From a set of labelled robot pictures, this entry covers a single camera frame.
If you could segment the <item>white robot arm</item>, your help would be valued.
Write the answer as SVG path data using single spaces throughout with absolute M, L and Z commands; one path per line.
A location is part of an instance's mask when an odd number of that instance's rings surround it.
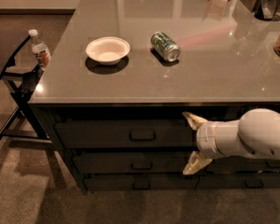
M 196 131 L 198 148 L 190 154 L 184 175 L 194 175 L 225 157 L 280 161 L 280 114 L 275 111 L 252 109 L 232 121 L 210 121 L 190 112 L 183 116 Z

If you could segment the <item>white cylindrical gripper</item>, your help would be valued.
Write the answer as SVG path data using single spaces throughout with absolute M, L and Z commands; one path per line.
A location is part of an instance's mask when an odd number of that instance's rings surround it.
M 201 151 L 193 151 L 190 154 L 183 175 L 198 173 L 209 165 L 212 159 L 240 156 L 244 153 L 243 144 L 238 136 L 238 120 L 207 122 L 207 119 L 190 112 L 183 112 L 182 115 L 188 121 L 190 128 L 198 131 L 197 147 Z

